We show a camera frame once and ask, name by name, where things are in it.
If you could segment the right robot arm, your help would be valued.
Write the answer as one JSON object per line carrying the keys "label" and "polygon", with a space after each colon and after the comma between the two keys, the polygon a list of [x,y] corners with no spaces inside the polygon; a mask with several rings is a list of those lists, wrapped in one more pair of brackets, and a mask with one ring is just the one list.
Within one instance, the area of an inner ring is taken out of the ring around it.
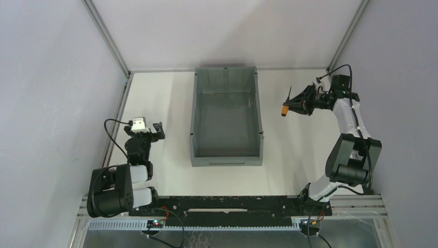
{"label": "right robot arm", "polygon": [[308,183],[298,195],[298,208],[306,215],[324,210],[339,189],[356,193],[354,187],[360,185],[364,192],[369,191],[382,150],[381,141],[372,138],[365,128],[360,99],[352,90],[350,76],[333,76],[327,91],[322,90],[321,79],[317,78],[294,98],[287,97],[281,114],[286,116],[292,111],[310,116],[316,109],[334,113],[340,136],[327,158],[324,175]]}

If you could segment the orange handled screwdriver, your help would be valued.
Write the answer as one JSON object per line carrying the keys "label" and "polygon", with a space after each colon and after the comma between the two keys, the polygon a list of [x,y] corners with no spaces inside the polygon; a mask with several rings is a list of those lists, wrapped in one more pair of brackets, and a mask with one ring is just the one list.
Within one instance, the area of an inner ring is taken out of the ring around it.
{"label": "orange handled screwdriver", "polygon": [[281,109],[281,116],[282,117],[285,117],[288,114],[289,106],[287,105],[287,102],[290,100],[290,94],[291,94],[291,87],[289,88],[288,96],[282,105],[282,109]]}

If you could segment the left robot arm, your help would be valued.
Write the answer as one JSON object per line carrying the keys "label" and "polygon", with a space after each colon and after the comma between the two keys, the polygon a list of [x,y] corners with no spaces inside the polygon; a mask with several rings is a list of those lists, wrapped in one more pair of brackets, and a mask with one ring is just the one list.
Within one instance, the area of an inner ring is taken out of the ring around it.
{"label": "left robot arm", "polygon": [[156,207],[158,204],[159,196],[154,187],[136,189],[134,185],[153,177],[150,149],[152,143],[165,139],[163,124],[154,123],[154,132],[142,118],[124,125],[129,139],[122,152],[127,162],[92,172],[86,205],[92,218],[111,218],[138,207]]}

